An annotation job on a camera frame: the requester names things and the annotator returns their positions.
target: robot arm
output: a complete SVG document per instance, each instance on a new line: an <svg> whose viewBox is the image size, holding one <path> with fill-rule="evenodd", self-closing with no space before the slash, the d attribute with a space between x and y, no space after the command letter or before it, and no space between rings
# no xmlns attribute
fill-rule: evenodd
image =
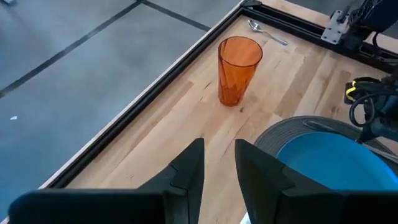
<svg viewBox="0 0 398 224"><path fill-rule="evenodd" d="M346 30L341 34L338 44L347 49L360 50L363 42L375 32L373 57L378 57L381 50L377 45L377 35L398 20L398 1L365 0L359 8L349 12L351 6L331 17L330 24L339 24L344 26L340 30ZM398 141L398 68L382 80L362 77L347 83L345 103L352 105L349 111L351 122L363 129L358 142L379 136ZM363 124L359 124L354 115L358 105L364 106L366 122Z"/></svg>

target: floor seam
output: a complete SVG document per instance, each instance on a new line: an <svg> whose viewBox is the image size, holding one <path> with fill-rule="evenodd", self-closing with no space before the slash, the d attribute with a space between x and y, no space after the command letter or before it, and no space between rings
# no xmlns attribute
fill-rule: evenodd
<svg viewBox="0 0 398 224"><path fill-rule="evenodd" d="M186 24L189 24L189 25L191 25L193 27L196 27L198 29L201 29L203 31L207 32L207 31L209 31L211 29L211 27L203 25L200 22L194 21L193 19L189 19L189 18L187 18L185 16L182 16L182 15L180 15L180 14L178 14L176 12L173 12L171 10L168 10L168 9L166 9L166 8L164 8L164 7L162 7L162 6L158 5L158 4L155 4L153 2L143 0L142 3L144 5L152 8L152 9L155 9L155 10L157 10L157 11L163 13L163 14L166 14L166 15L168 15L170 17L173 17L174 19L178 19L179 21L182 21L182 22L184 22Z"/></svg>
<svg viewBox="0 0 398 224"><path fill-rule="evenodd" d="M122 18L125 16L127 13L132 11L135 7L140 5L142 1L136 1L129 5L128 7L124 8L122 11L118 12L116 15L112 16L109 18L107 21L103 22L93 30L91 30L89 33L81 37L80 39L74 41L74 43L70 44L68 47L65 49L61 50L60 52L56 53L54 56L50 57L48 60L40 64L38 67L35 67L33 70L29 71L26 73L24 76L20 77L16 81L12 82L10 85L6 86L2 90L0 90L0 99L8 95L10 92L14 91L15 89L19 88L22 86L25 82L28 82L31 78L35 77L38 75L40 72L63 58L64 56L68 55L70 52L75 50L77 47L79 47L81 44L84 44L87 40L107 28L109 25L113 24L116 22L118 19Z"/></svg>

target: metal bracket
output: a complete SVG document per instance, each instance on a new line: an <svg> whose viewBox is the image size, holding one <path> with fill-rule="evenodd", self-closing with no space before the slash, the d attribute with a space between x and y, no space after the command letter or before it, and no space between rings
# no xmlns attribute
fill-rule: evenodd
<svg viewBox="0 0 398 224"><path fill-rule="evenodd" d="M253 6L261 6L261 2L258 0L245 0L241 3L243 7L253 7Z"/></svg>
<svg viewBox="0 0 398 224"><path fill-rule="evenodd" d="M348 23L348 17L349 14L345 15L346 19L344 20L343 23L338 22L340 16L342 15L341 10L337 10L333 13L329 24L326 26L325 31L323 31L322 34L322 40L326 41L331 44L338 44L341 36L343 35L344 31L347 28L347 23Z"/></svg>

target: black cable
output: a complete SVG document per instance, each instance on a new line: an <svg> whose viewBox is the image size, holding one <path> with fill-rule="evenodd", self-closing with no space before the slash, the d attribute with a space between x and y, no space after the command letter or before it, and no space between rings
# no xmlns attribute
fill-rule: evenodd
<svg viewBox="0 0 398 224"><path fill-rule="evenodd" d="M365 0L362 5L351 11L351 16L349 18L350 24L362 24L364 17L367 16L369 11L373 8L375 2L373 0Z"/></svg>
<svg viewBox="0 0 398 224"><path fill-rule="evenodd" d="M376 107L374 105L372 97L375 96L382 96L382 95L390 95L390 96L398 96L398 91L380 91L377 93L371 93L365 96L362 96L361 98L357 99L349 108L349 120L352 122L353 125L357 127L363 127L366 126L370 123L372 123L376 119ZM366 100L369 100L369 106L371 109L371 114L370 118L365 121L363 124L359 124L357 120L355 119L355 109L358 105L361 103L364 103Z"/></svg>
<svg viewBox="0 0 398 224"><path fill-rule="evenodd" d="M380 56L380 54L381 54L381 48L377 44L378 35L379 35L379 32L376 32L375 35L373 36L373 39L372 39L373 48L374 48L374 52L373 52L372 58L376 58L377 56Z"/></svg>

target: black metal frame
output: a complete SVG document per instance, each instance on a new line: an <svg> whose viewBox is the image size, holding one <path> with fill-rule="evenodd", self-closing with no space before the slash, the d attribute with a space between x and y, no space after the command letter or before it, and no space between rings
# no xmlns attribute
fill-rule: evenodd
<svg viewBox="0 0 398 224"><path fill-rule="evenodd" d="M246 0L225 20L217 25L188 54L172 67L149 91L115 121L96 141L76 160L61 172L47 186L49 188L66 187L146 106L148 106L176 77L178 77L221 33L239 16L247 16L284 32L296 35L311 43L330 49L387 73L392 73L398 65L398 55L386 49L381 50L378 58L373 57L373 46L364 43L359 51L349 50L342 45L333 45L321 40L324 27L306 21L286 12L263 5L256 0Z"/></svg>

